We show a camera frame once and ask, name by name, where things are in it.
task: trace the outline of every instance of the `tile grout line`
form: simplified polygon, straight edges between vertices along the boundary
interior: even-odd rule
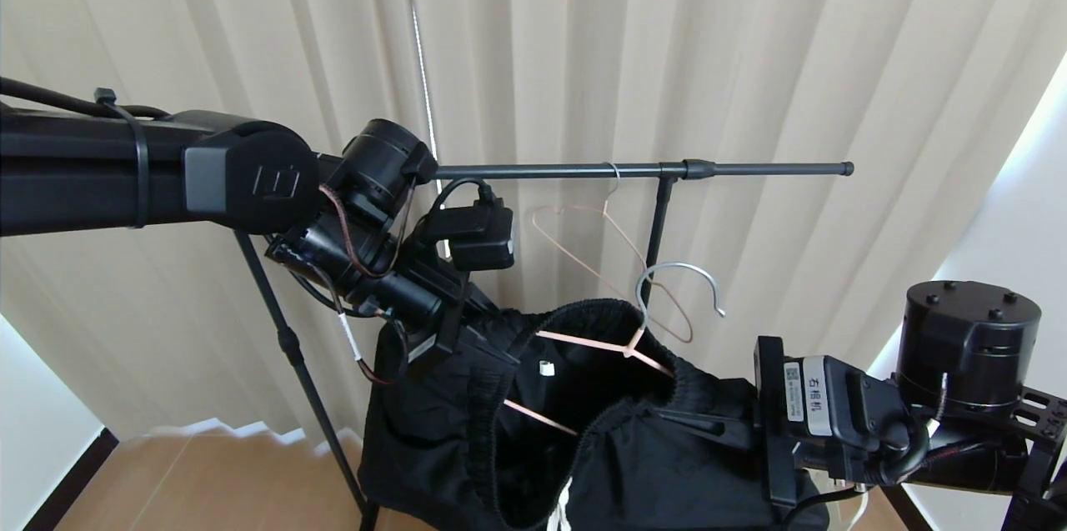
[[[164,472],[163,477],[160,478],[159,483],[156,484],[156,488],[152,490],[152,494],[149,494],[148,499],[144,501],[144,505],[141,506],[141,512],[137,513],[137,518],[133,519],[133,522],[130,522],[129,531],[133,531],[133,528],[137,527],[137,524],[141,521],[141,517],[144,516],[145,511],[148,510],[148,504],[150,504],[152,501],[156,499],[156,494],[159,493],[159,488],[163,486],[163,483],[166,481],[166,478],[171,476],[171,471],[174,470],[174,465],[178,464],[178,461],[181,458],[181,454],[186,453],[186,448],[189,447],[189,442],[193,440],[193,437],[196,436],[190,435],[189,438],[186,439],[186,442],[181,446],[181,450],[178,450],[178,455],[174,456],[174,461],[171,462],[171,466],[166,467],[166,472]]]

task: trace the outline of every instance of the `white wall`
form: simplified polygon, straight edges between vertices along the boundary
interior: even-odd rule
[[[936,279],[983,280],[1035,300],[1042,316],[1026,384],[1067,396],[1067,60],[981,211]],[[894,336],[871,372],[896,365]],[[999,529],[1008,498],[909,486],[930,522],[942,531]]]
[[[22,529],[102,429],[0,316],[0,530]]]

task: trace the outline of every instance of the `curtain fold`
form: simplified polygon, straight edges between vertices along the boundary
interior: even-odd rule
[[[414,32],[417,15],[425,64]],[[1067,50],[1067,0],[2,0],[4,76],[171,112],[285,124],[337,152],[371,117],[442,163],[856,162],[849,178],[675,186],[659,273],[698,367],[752,375],[758,334],[872,361],[904,291],[974,214]],[[614,295],[530,225],[599,208],[612,181],[495,181],[516,266],[477,280],[508,307]],[[462,189],[450,205],[469,200]],[[425,211],[431,189],[415,204]],[[655,181],[609,212],[643,250]],[[637,258],[598,215],[539,224],[627,294]],[[257,239],[257,246],[262,242]],[[218,417],[314,418],[233,236],[210,224],[4,239],[0,309],[118,436]],[[337,425],[369,393],[329,310],[266,264]],[[685,334],[660,289],[653,316]],[[364,353],[377,325],[353,321]]]

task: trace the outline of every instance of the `black fabric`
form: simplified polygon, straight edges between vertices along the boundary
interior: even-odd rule
[[[684,433],[653,411],[744,413],[754,400],[750,383],[699,371],[651,334],[638,350],[673,380],[621,353],[535,336],[557,331],[623,344],[638,323],[639,311],[620,300],[473,322],[519,364],[461,349],[423,379],[373,387],[359,471],[367,497],[441,531],[544,529],[572,479],[566,512],[575,531],[777,529],[754,453]],[[394,343],[378,343],[381,370],[400,356]],[[553,363],[555,376],[540,374],[541,360]],[[505,398],[579,437],[504,406]],[[806,473],[797,487],[815,494]],[[827,525],[819,508],[793,529]]]

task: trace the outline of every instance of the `clothing rack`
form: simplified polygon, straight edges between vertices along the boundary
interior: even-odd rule
[[[853,162],[830,162],[830,163],[717,163],[700,159],[686,159],[681,162],[643,162],[643,163],[569,163],[569,165],[476,165],[476,166],[440,166],[436,180],[449,181],[455,178],[658,178],[659,186],[656,190],[656,207],[652,215],[652,228],[649,234],[649,246],[646,251],[646,266],[655,264],[659,258],[659,243],[663,242],[664,226],[667,224],[667,208],[670,205],[672,189],[678,181],[698,181],[702,178],[727,177],[727,175],[811,175],[811,174],[853,174],[855,166]],[[304,364],[304,356],[300,350],[300,338],[289,328],[285,322],[285,316],[277,304],[277,296],[274,295],[267,280],[267,273],[264,272],[262,262],[259,262],[252,239],[242,231],[236,231],[237,243],[241,247],[241,254],[248,261],[252,276],[255,277],[256,287],[262,295],[267,309],[270,310],[271,319],[277,331],[277,343],[288,357],[289,365],[292,365],[300,386],[304,390],[316,420],[325,435],[330,451],[333,452],[337,466],[352,493],[352,498],[360,508],[362,519],[360,531],[373,531],[378,524],[378,512],[380,506],[373,501],[368,501],[355,481],[355,474],[349,465],[334,432],[333,424],[319,397],[319,391],[315,387],[310,373]],[[649,292],[652,291],[652,276],[649,275],[644,284],[641,285],[641,296],[644,303],[649,302]]]

